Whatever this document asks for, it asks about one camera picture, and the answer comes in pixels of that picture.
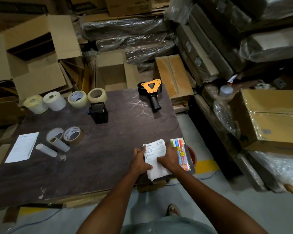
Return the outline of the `cream label roll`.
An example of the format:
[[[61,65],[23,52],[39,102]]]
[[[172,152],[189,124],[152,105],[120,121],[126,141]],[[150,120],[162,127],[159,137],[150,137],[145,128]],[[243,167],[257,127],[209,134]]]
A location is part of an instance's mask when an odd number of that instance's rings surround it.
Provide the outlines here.
[[[43,102],[43,97],[40,95],[33,95],[28,97],[24,101],[23,106],[35,114],[42,114],[49,109],[49,106]]]

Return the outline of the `pack of coloured markers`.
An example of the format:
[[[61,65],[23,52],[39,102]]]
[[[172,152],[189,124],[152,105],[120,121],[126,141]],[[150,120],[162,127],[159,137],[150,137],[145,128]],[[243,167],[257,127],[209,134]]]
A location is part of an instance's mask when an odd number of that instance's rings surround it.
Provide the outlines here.
[[[181,138],[175,138],[170,140],[173,147],[177,148],[177,154],[179,159],[179,165],[185,170],[185,171],[191,171],[190,164],[187,159],[186,150],[185,150],[185,142],[184,139]]]

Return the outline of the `sealed brown cardboard box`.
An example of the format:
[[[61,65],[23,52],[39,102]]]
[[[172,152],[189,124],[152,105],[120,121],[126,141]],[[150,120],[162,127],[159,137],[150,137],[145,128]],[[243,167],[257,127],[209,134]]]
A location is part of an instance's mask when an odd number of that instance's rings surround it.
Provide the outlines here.
[[[155,58],[153,77],[161,80],[174,106],[187,104],[194,95],[180,55]]]

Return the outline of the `stack of white paper slips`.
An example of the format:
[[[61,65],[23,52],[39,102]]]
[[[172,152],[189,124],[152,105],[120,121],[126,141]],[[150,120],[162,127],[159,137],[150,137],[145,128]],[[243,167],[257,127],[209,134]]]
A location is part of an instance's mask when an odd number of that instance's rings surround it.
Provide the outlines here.
[[[165,156],[166,145],[163,139],[157,140],[149,144],[143,144],[146,147],[144,153],[145,162],[152,166],[151,170],[147,171],[149,180],[152,182],[158,178],[171,175],[172,173],[157,162],[158,157]]]

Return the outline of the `brown packing tape roll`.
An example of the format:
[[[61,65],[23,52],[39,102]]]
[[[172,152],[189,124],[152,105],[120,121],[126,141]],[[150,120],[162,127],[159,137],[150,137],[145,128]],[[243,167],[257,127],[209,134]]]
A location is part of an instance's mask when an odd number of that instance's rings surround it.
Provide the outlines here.
[[[70,127],[64,131],[63,140],[67,145],[77,146],[85,138],[84,132],[77,126]]]

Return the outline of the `clear plastic wrap sheet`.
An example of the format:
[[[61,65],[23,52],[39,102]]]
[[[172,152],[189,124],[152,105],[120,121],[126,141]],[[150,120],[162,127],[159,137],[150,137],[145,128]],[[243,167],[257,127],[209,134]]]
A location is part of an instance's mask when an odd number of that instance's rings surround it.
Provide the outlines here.
[[[237,121],[233,118],[228,101],[217,99],[213,103],[213,111],[225,129],[236,139],[239,139],[241,132]]]

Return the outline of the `thin clear tape roll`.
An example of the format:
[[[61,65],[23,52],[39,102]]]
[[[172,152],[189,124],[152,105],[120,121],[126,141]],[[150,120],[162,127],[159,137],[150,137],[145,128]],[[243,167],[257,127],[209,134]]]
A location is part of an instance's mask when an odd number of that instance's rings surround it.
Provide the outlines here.
[[[50,142],[52,138],[63,140],[64,130],[62,128],[53,128],[46,135],[46,141]]]

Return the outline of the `person's right hand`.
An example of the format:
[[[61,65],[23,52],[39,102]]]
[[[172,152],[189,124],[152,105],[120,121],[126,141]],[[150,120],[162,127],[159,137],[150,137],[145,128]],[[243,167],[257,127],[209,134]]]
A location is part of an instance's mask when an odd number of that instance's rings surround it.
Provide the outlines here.
[[[173,175],[176,175],[180,171],[184,171],[184,169],[179,165],[179,159],[177,154],[177,148],[173,147],[171,142],[166,142],[166,153],[165,157],[165,164],[162,165],[164,168],[168,169]]]

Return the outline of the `person's grey shirt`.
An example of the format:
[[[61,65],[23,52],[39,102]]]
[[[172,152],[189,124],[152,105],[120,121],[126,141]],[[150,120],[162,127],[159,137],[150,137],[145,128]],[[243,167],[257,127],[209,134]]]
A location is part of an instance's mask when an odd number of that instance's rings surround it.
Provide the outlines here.
[[[218,234],[215,229],[181,216],[165,216],[148,223],[125,225],[120,234]]]

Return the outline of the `white plastic wrapped package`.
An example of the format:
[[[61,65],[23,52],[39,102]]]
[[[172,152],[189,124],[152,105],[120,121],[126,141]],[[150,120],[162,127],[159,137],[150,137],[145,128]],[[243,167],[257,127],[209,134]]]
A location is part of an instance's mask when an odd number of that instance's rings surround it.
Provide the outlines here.
[[[239,55],[255,63],[293,58],[293,27],[248,36],[240,43]]]

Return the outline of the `clear tape roll printed core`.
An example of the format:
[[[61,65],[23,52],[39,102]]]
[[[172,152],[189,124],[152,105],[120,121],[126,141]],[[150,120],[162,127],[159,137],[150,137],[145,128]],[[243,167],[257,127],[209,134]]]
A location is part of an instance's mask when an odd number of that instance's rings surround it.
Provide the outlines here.
[[[67,101],[74,108],[82,108],[87,106],[87,104],[89,103],[87,94],[81,90],[72,92],[68,96]]]

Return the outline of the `small open cardboard box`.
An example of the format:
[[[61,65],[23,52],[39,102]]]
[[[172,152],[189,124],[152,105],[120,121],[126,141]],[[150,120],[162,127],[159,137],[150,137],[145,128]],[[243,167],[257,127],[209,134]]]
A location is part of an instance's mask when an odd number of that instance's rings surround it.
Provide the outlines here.
[[[97,54],[94,88],[105,91],[136,89],[139,79],[137,66],[127,63],[124,50]]]

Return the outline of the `person's left hand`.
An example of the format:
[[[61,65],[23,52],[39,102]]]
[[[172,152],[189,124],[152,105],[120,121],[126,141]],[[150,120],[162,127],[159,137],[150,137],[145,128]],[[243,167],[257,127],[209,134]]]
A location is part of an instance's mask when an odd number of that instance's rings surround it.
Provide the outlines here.
[[[148,170],[152,170],[153,166],[144,161],[144,156],[141,155],[141,149],[134,148],[133,159],[130,164],[129,173],[137,178],[140,175],[146,173]]]

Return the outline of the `white label roll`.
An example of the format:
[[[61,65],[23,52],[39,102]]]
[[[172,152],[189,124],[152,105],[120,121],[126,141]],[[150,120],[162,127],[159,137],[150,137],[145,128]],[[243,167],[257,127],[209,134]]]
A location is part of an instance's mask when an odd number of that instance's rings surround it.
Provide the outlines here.
[[[43,102],[52,110],[60,111],[65,108],[66,100],[57,91],[50,92],[43,97]]]

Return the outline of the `red bucket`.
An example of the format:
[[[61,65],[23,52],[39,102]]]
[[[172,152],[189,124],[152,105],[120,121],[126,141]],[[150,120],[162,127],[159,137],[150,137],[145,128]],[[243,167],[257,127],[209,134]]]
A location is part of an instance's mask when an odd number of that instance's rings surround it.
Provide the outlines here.
[[[189,145],[187,145],[187,148],[188,148],[188,151],[190,153],[192,163],[193,163],[193,165],[195,167],[196,164],[197,164],[197,157],[196,157],[195,151]]]

